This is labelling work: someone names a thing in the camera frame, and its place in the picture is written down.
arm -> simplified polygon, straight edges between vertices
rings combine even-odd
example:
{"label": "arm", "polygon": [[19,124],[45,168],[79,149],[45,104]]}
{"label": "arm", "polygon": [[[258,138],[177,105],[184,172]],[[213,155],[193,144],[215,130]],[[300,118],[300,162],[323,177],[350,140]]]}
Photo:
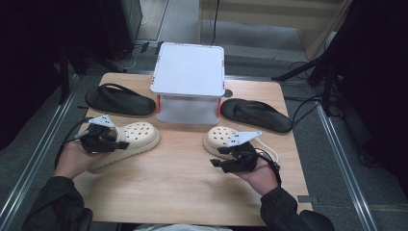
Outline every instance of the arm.
{"label": "arm", "polygon": [[261,218],[269,229],[311,230],[297,214],[296,200],[278,187],[275,174],[265,160],[258,158],[257,166],[252,171],[234,174],[262,196]]}
{"label": "arm", "polygon": [[78,230],[89,210],[72,179],[109,153],[89,154],[78,142],[68,143],[54,177],[41,189],[22,230]]}

white plastic box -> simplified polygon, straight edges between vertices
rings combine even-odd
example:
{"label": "white plastic box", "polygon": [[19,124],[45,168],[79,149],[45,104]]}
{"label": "white plastic box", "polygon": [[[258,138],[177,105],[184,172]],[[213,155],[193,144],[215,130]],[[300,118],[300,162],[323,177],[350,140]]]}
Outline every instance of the white plastic box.
{"label": "white plastic box", "polygon": [[217,124],[225,93],[223,48],[163,43],[150,89],[158,95],[160,121]]}

human hand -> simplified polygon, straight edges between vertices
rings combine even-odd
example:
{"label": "human hand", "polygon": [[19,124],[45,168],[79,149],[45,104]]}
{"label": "human hand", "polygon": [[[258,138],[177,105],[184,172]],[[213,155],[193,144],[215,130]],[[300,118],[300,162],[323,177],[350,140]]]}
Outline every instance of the human hand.
{"label": "human hand", "polygon": [[93,163],[107,157],[110,152],[88,153],[78,141],[67,143],[61,153],[54,176],[74,179]]}
{"label": "human hand", "polygon": [[258,158],[257,165],[252,171],[234,172],[233,174],[246,181],[260,195],[265,195],[278,186],[275,173],[268,162],[262,158]]}

black slipper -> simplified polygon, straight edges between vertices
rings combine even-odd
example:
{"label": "black slipper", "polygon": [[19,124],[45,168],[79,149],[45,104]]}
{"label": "black slipper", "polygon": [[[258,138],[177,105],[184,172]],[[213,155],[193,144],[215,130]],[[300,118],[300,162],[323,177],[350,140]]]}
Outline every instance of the black slipper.
{"label": "black slipper", "polygon": [[85,100],[95,110],[128,116],[147,116],[156,109],[153,99],[111,83],[89,89]]}
{"label": "black slipper", "polygon": [[287,116],[260,101],[227,99],[221,104],[221,114],[230,120],[273,132],[288,133],[292,130],[292,121]]}

wooden table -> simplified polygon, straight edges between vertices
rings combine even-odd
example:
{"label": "wooden table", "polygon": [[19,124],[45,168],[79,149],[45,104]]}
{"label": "wooden table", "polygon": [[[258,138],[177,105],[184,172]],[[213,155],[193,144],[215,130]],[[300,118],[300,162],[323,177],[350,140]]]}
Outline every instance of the wooden table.
{"label": "wooden table", "polygon": [[[150,91],[151,76],[106,74],[101,84],[117,83],[156,99]],[[281,88],[276,83],[225,80],[233,97],[260,100],[287,114]],[[89,109],[87,116],[103,112]],[[138,121],[152,123],[160,132],[159,144],[150,151],[85,172],[75,179],[95,221],[134,223],[190,223],[203,225],[265,225],[260,218],[261,201],[248,184],[233,174],[213,167],[216,158],[203,146],[214,126],[163,123],[156,115],[131,117],[110,115],[116,126]],[[274,134],[220,118],[218,125],[239,131],[263,131],[260,139],[279,154],[282,187],[294,198],[308,195],[293,133]],[[298,212],[312,210],[299,203]]]}

